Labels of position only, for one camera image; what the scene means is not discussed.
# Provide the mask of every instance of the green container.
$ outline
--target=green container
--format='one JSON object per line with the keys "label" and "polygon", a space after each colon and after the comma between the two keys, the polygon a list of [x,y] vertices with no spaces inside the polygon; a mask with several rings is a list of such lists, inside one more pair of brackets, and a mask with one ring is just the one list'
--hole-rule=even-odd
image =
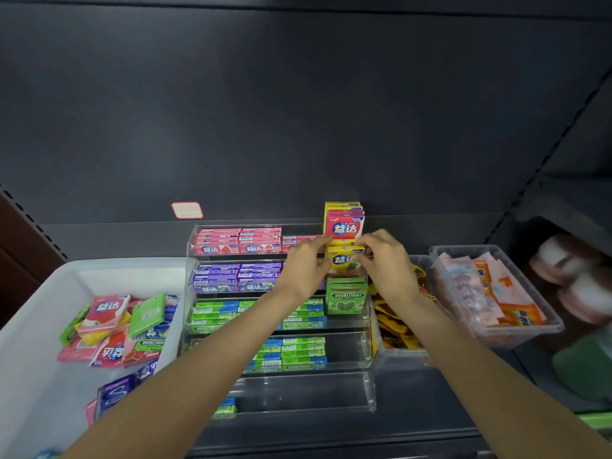
{"label": "green container", "polygon": [[553,369],[563,385],[585,399],[612,396],[612,326],[555,354]]}

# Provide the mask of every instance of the gray wall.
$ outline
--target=gray wall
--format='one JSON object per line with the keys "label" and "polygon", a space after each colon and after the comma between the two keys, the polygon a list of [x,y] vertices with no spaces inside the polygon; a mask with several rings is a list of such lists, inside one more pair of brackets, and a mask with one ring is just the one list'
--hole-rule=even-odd
{"label": "gray wall", "polygon": [[70,259],[183,254],[182,200],[483,242],[611,48],[600,19],[1,4],[0,183]]}

